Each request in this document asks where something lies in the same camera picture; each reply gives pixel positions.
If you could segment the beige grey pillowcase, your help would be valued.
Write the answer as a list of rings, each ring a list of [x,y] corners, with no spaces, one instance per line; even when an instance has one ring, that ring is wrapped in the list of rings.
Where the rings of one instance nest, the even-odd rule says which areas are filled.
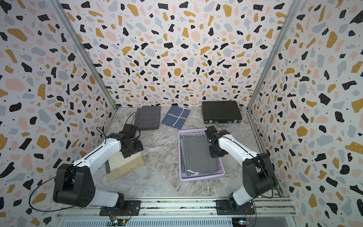
[[[117,152],[105,162],[106,179],[107,181],[111,181],[121,178],[144,165],[145,162],[141,152],[133,154],[128,158],[124,158],[121,152]]]

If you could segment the plain grey pillowcase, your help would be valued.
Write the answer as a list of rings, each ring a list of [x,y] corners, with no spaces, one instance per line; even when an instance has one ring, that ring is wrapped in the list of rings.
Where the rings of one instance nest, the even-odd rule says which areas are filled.
[[[182,172],[187,178],[219,172],[218,159],[209,153],[205,134],[183,135],[181,138]]]

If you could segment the grey checked pillowcase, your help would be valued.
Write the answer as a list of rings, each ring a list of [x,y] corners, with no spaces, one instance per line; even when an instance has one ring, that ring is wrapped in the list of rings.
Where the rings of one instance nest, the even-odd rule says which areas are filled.
[[[143,106],[138,108],[135,115],[134,125],[141,131],[159,129],[161,118],[161,107]]]

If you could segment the lilac plastic basket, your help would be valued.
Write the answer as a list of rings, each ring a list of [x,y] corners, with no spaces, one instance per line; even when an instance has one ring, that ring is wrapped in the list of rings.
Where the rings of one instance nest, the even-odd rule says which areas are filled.
[[[179,175],[182,182],[202,181],[225,175],[221,158],[212,158],[205,128],[182,130],[179,138]]]

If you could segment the blue pillowcase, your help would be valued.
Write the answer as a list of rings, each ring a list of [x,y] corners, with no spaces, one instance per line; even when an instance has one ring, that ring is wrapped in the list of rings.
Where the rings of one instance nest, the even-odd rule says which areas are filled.
[[[178,106],[172,106],[164,119],[162,120],[162,124],[166,126],[170,126],[172,128],[181,129],[186,122],[188,116],[190,114],[190,110],[186,108],[180,108]]]

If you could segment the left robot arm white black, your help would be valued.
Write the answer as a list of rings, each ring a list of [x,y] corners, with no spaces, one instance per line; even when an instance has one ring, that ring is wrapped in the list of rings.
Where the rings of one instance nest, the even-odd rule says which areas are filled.
[[[105,141],[90,154],[72,164],[58,167],[53,201],[80,208],[95,206],[124,210],[124,195],[96,189],[93,175],[116,153],[121,153],[123,158],[129,158],[141,152],[143,146],[137,133],[140,134],[137,126],[125,124],[119,133],[105,136]]]

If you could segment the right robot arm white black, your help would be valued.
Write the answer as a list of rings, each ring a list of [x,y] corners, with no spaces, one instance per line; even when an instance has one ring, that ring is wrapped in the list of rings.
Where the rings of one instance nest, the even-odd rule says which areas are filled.
[[[270,157],[257,153],[237,141],[227,130],[218,131],[214,126],[205,130],[212,158],[231,155],[243,168],[243,186],[229,196],[229,207],[237,210],[253,199],[273,190],[277,178]]]

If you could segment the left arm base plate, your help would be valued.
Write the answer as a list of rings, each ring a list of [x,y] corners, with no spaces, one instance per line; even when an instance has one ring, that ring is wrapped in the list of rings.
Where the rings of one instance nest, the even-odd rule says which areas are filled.
[[[101,217],[111,216],[138,216],[141,208],[140,200],[126,200],[121,206],[102,207],[99,213]]]

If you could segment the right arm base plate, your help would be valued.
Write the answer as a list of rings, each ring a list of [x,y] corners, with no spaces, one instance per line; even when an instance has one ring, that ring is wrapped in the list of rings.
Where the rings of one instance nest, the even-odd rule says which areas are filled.
[[[252,202],[237,205],[231,200],[216,200],[216,211],[218,215],[254,215],[256,213]]]

